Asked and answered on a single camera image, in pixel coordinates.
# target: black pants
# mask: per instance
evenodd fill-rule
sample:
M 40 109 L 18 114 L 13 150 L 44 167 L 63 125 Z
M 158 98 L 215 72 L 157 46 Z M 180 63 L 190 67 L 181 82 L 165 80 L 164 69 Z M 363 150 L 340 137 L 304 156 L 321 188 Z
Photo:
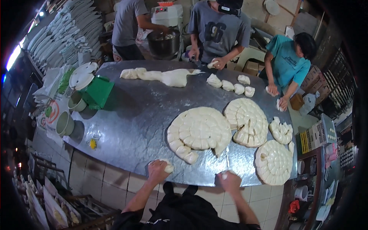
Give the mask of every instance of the black pants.
M 130 46 L 114 46 L 121 58 L 126 61 L 145 60 L 136 44 Z

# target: cloth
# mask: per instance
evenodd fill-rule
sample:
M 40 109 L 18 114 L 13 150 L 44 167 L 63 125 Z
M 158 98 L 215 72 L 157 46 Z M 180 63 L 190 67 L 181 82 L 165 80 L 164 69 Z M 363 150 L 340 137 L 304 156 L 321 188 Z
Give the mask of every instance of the cloth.
M 112 44 L 120 47 L 135 44 L 138 33 L 137 16 L 147 13 L 144 0 L 123 0 L 119 2 L 115 16 Z
M 200 60 L 210 63 L 216 57 L 224 57 L 238 41 L 243 47 L 249 46 L 251 21 L 244 14 L 229 15 L 214 11 L 207 1 L 194 5 L 190 16 L 188 33 L 198 34 Z
M 132 44 L 130 46 L 114 46 L 121 59 L 124 61 L 131 60 L 145 60 L 142 52 L 139 50 L 136 44 Z
M 273 55 L 271 66 L 275 83 L 285 88 L 290 80 L 293 80 L 300 86 L 309 72 L 311 62 L 296 55 L 294 41 L 276 35 L 266 45 L 266 49 Z M 261 71 L 259 77 L 267 79 L 266 68 Z
M 138 212 L 125 212 L 115 217 L 112 230 L 256 230 L 256 224 L 232 223 L 218 217 L 216 210 L 203 198 L 185 194 L 167 194 L 152 211 L 151 219 L 140 223 Z

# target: person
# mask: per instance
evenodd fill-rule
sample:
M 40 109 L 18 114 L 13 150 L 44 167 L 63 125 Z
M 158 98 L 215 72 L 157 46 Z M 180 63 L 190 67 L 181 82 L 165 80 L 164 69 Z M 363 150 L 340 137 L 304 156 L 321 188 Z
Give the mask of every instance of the person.
M 240 223 L 232 223 L 218 217 L 213 206 L 203 198 L 195 195 L 198 186 L 188 186 L 182 196 L 174 194 L 171 182 L 163 185 L 165 196 L 147 223 L 141 223 L 147 200 L 160 182 L 169 176 L 165 161 L 155 160 L 148 166 L 149 177 L 135 197 L 126 205 L 121 214 L 114 219 L 112 230 L 189 230 L 189 229 L 260 229 L 259 222 L 252 209 L 241 196 L 241 178 L 227 171 L 227 178 L 218 179 L 226 192 L 233 198 L 238 210 Z
M 112 35 L 112 44 L 124 60 L 144 60 L 144 56 L 135 44 L 138 26 L 143 30 L 152 29 L 167 33 L 169 28 L 150 22 L 144 0 L 122 0 L 118 3 L 118 11 Z
M 280 107 L 287 109 L 290 96 L 302 84 L 311 67 L 311 60 L 317 54 L 317 45 L 313 37 L 305 32 L 295 36 L 295 40 L 276 35 L 266 45 L 265 68 L 260 78 L 268 80 L 268 90 L 279 95 L 276 84 L 285 88 L 292 80 L 287 92 L 280 99 Z
M 251 21 L 240 8 L 243 0 L 200 1 L 194 5 L 188 33 L 192 48 L 189 58 L 222 70 L 226 63 L 249 46 Z M 234 14 L 223 13 L 219 7 L 227 7 Z

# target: stainless steel table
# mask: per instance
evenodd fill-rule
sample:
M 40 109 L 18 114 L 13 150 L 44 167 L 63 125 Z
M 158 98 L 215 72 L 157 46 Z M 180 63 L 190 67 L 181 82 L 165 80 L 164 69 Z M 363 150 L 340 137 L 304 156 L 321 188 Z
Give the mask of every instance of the stainless steel table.
M 211 150 L 198 151 L 197 162 L 189 165 L 170 150 L 166 140 L 167 128 L 181 112 L 199 106 L 213 107 L 223 112 L 230 101 L 244 95 L 208 85 L 208 73 L 188 76 L 185 88 L 171 88 L 157 81 L 119 78 L 122 70 L 137 67 L 145 67 L 148 71 L 169 71 L 196 66 L 185 62 L 147 60 L 104 63 L 97 74 L 115 82 L 106 106 L 104 110 L 87 108 L 80 113 L 73 112 L 75 129 L 70 136 L 64 136 L 65 142 L 91 157 L 140 175 L 148 174 L 147 165 L 150 161 L 166 158 L 175 166 L 167 180 L 175 183 L 215 186 L 215 174 L 232 169 L 243 179 L 241 186 L 262 184 L 254 167 L 256 148 L 231 142 L 218 159 Z M 224 69 L 217 76 L 235 84 L 239 74 Z M 252 76 L 250 79 L 251 86 L 256 88 L 252 100 L 263 109 L 268 122 L 278 116 L 281 122 L 291 124 L 290 114 L 276 109 L 277 97 L 266 93 L 264 80 Z M 98 139 L 96 150 L 89 147 L 91 138 Z M 267 140 L 272 139 L 268 132 Z M 295 149 L 291 178 L 296 176 Z

